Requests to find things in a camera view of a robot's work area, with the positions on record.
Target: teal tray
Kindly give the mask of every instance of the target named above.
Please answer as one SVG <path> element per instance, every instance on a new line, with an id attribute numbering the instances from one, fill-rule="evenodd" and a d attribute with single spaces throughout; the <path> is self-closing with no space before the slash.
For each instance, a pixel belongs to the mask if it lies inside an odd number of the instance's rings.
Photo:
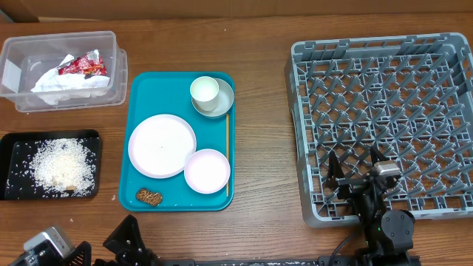
<path id="1" fill-rule="evenodd" d="M 213 194 L 199 194 L 184 180 L 184 171 L 166 179 L 146 177 L 133 167 L 128 156 L 128 142 L 133 130 L 146 118 L 170 114 L 181 117 L 195 132 L 197 150 L 216 149 L 226 154 L 226 117 L 209 119 L 199 114 L 191 102 L 189 88 L 194 79 L 201 76 L 221 78 L 235 90 L 233 80 L 223 72 L 144 72 L 132 84 L 128 120 L 126 122 L 125 146 L 121 166 L 119 198 L 121 205 L 130 211 L 220 211 L 234 197 L 235 161 L 235 105 L 230 109 L 230 167 L 228 197 L 226 188 Z M 147 188 L 163 195 L 157 207 L 136 200 L 136 193 Z"/>

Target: chopstick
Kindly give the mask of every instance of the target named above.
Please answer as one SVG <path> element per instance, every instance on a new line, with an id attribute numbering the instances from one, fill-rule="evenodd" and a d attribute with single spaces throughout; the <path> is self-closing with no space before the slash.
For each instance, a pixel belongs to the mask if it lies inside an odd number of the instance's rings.
<path id="1" fill-rule="evenodd" d="M 230 115 L 227 114 L 227 160 L 230 162 Z M 227 197 L 230 193 L 230 180 L 227 182 Z"/>

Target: plastic dish rack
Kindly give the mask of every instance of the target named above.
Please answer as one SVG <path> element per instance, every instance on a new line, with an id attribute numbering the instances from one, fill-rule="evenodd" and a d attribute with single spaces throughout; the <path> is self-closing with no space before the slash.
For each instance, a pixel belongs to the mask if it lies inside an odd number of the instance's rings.
<path id="1" fill-rule="evenodd" d="M 324 181 L 330 151 L 356 178 L 371 145 L 402 170 L 388 209 L 473 216 L 472 61 L 458 33 L 295 43 L 285 74 L 305 222 L 358 223 Z"/>

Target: black tray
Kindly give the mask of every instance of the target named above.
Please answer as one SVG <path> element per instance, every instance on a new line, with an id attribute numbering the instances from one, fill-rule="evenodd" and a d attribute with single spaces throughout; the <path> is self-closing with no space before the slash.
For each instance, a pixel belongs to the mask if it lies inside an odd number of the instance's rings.
<path id="1" fill-rule="evenodd" d="M 62 132 L 9 133 L 3 136 L 0 141 L 0 200 L 66 198 L 60 197 L 61 193 L 45 193 L 43 188 L 35 188 L 32 186 L 35 183 L 34 179 L 29 174 L 14 174 L 19 171 L 24 173 L 27 170 L 26 165 L 33 159 L 33 155 L 38 151 L 42 141 L 61 138 L 82 139 L 84 141 L 82 144 L 95 153 L 94 157 L 87 157 L 95 165 L 93 188 L 87 190 L 83 196 L 70 193 L 66 197 L 93 197 L 98 193 L 102 141 L 97 131 L 85 129 Z"/>

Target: snack wrapper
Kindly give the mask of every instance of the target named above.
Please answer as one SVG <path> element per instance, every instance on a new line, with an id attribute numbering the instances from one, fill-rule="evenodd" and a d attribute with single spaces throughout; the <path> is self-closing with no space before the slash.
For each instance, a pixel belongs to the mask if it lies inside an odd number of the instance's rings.
<path id="1" fill-rule="evenodd" d="M 58 66 L 58 74 L 106 75 L 106 68 L 103 64 L 102 55 L 98 50 L 93 50 Z"/>

